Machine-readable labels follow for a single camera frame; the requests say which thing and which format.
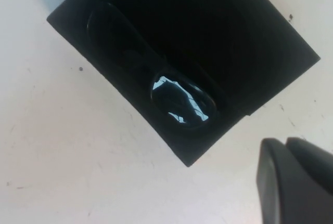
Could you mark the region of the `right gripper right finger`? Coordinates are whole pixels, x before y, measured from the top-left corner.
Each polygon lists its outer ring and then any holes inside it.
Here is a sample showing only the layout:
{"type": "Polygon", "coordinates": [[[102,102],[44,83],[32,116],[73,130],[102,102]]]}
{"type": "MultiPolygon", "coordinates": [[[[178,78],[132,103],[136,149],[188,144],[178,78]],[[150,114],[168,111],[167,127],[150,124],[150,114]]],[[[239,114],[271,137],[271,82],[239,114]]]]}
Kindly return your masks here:
{"type": "Polygon", "coordinates": [[[296,137],[287,139],[287,149],[317,182],[332,182],[332,154],[296,137]]]}

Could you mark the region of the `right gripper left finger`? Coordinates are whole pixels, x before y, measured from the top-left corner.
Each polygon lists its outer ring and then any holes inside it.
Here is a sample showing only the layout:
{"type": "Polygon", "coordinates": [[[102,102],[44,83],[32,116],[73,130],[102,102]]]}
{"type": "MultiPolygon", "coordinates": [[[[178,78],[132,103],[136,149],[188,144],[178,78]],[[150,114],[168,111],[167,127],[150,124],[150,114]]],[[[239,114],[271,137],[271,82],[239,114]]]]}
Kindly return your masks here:
{"type": "Polygon", "coordinates": [[[332,182],[315,181],[287,142],[262,140],[257,188],[263,223],[332,223],[332,182]]]}

